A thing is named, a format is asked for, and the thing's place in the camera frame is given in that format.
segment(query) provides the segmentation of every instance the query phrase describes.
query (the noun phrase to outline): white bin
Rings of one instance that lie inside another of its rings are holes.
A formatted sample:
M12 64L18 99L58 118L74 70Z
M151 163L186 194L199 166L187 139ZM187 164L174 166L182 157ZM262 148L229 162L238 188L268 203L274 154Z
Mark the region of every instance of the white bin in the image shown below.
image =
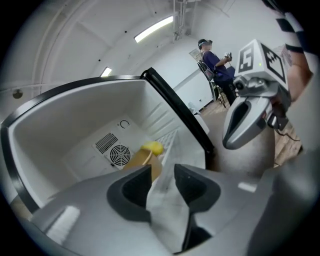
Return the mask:
M121 170L150 140L164 144L164 169L173 161L205 168L213 146L164 83L128 76L85 79L47 91L11 114L1 125L1 143L29 210L79 181ZM164 99L159 90L174 96Z

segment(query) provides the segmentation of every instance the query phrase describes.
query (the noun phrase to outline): open cabinet door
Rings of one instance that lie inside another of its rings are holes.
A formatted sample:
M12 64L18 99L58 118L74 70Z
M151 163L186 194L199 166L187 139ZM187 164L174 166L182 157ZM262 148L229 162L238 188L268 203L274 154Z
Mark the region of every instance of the open cabinet door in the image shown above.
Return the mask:
M190 132L203 147L205 159L206 162L208 162L208 158L213 156L214 146L186 104L154 68L151 67L143 72L141 78L146 79L156 89L156 91L165 99L183 123L188 127Z

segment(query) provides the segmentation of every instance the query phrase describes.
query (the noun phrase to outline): white wall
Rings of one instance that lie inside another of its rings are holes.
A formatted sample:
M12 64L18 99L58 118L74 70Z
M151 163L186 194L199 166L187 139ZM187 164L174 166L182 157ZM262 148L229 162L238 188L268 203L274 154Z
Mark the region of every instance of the white wall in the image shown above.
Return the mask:
M239 50L253 39L271 49L285 43L288 33L280 30L277 15L261 0L229 0L231 4L222 9L223 12L213 7L215 2L207 0L198 4L192 36L197 40L211 39L212 51L219 58L223 58L225 52L232 52L234 67Z
M212 100L212 93L197 62L189 54L197 45L196 39L185 36L161 49L134 72L140 74L153 67L186 105L191 102L199 110Z

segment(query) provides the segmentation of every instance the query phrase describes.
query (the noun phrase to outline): blue shirt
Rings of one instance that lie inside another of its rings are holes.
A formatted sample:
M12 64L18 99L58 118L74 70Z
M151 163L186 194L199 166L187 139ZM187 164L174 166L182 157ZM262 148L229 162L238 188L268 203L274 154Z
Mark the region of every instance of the blue shirt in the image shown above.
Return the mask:
M202 58L203 62L207 64L212 71L217 71L217 77L214 80L226 81L233 79L224 65L216 66L216 64L220 61L217 55L208 50L203 53Z

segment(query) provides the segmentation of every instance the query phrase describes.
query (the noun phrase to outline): fan grille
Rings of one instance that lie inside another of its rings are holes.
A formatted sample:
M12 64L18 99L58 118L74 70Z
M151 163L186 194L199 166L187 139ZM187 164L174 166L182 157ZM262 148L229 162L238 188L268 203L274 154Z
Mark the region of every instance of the fan grille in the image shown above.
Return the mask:
M110 151L110 160L117 166L126 165L131 158L129 148L123 145L114 146Z
M100 139L96 144L96 148L100 151L101 154L104 154L108 149L111 148L118 141L117 137L113 133L108 133L102 139Z

